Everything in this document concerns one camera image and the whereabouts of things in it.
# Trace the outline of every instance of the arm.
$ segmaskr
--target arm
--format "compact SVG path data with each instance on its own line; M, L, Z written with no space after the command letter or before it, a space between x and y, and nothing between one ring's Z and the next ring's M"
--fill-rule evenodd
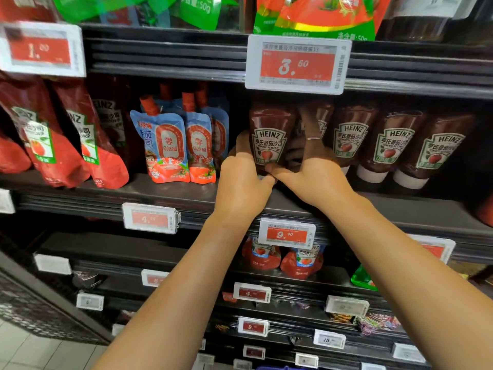
M320 139L307 141L299 173L266 169L336 226L433 368L491 369L493 301L355 193Z
M257 178L249 133L240 134L236 156L222 164L213 214L94 370L192 368L229 264L273 185Z

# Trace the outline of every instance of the white price tag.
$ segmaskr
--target white price tag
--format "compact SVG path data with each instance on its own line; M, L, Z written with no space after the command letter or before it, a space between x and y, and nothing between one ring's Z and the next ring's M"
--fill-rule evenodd
M337 332L315 330L313 344L329 348L344 349L346 335L338 334Z
M233 289L233 298L263 302L266 304L271 302L271 294L272 288L263 287L256 284L235 282Z
M340 95L352 45L351 40L250 35L245 87Z
M258 242L299 249L311 249L317 227L292 220L261 218Z
M149 287L159 287L161 282L169 275L165 271L144 269L140 273L142 276L142 285Z
M233 360L233 370L251 370L253 363L247 360L239 360L235 358Z
M212 354L197 353L197 362L205 365L214 365L215 356Z
M296 366L318 368L318 356L305 353L296 353L294 364Z
M48 273L70 275L72 268L68 258L55 255L34 255L37 269Z
M364 316L369 307L370 303L366 300L329 295L327 297L325 311L327 313Z
M123 223L130 230L176 234L182 214L175 208L125 203L122 205Z
M428 249L432 255L445 264L449 261L456 243L451 239L437 238L435 236L407 234L411 239L421 243L423 248Z
M117 337L120 335L120 332L123 331L125 328L125 325L120 325L119 323L114 323L113 326L111 327L111 335L113 337Z
M0 69L25 74L86 76L82 29L75 24L0 24Z
M0 188L0 213L14 214L15 207L8 189Z
M410 344L394 343L392 357L399 360L419 362L424 364L426 358L423 357L418 348Z
M265 348L254 347L252 345L244 345L243 357L265 360Z
M386 370L387 368L383 365L369 364L367 362L361 363L361 370Z
M239 317L238 332L265 337L269 334L269 322L262 319Z
M80 292L77 295L77 308L102 311L105 297L98 294Z

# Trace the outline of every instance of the white bottle cap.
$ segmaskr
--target white bottle cap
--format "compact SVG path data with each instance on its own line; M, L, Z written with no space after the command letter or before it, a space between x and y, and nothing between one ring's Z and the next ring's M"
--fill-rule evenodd
M407 174L404 174L400 170L396 170L393 176L394 181L400 186L409 188L409 189L421 189L426 184L428 179L418 179L415 177L410 177Z
M385 173L375 173L374 171L370 171L365 169L363 166L359 165L358 170L356 170L356 175L360 179L367 181L368 183L382 183L387 176L388 172Z

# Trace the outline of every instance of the forearm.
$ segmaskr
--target forearm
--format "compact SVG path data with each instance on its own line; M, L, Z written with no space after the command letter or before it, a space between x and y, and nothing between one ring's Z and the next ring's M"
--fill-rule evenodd
M490 368L493 302L359 195L323 204L413 342L444 370ZM472 323L465 317L481 317Z
M247 226L210 216L194 244L95 369L189 370Z

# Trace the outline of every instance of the floor tile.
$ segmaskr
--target floor tile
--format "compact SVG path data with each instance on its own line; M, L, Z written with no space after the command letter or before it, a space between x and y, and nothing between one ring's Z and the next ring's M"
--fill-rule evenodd
M17 349L29 336L28 332L5 322L0 326L0 361L10 361Z
M63 341L45 368L49 370L84 370L95 347L94 344Z
M97 345L84 370L91 370L108 347Z
M60 343L61 340L29 335L10 362L43 368Z
M40 370L40 368L39 367L30 367L30 366L21 365L21 364L13 364L11 362L7 366L5 366L3 368L3 370Z

